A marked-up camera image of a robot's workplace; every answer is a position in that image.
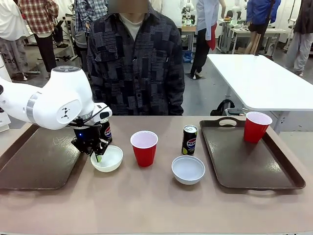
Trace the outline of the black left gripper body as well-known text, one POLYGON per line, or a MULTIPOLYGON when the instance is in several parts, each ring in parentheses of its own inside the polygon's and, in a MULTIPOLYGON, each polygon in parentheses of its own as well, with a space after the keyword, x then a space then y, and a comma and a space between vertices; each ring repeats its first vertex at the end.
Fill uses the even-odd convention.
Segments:
POLYGON ((82 153, 91 155, 95 153, 96 155, 102 154, 102 146, 100 140, 100 124, 87 125, 83 127, 73 127, 75 133, 75 138, 71 143, 82 153))

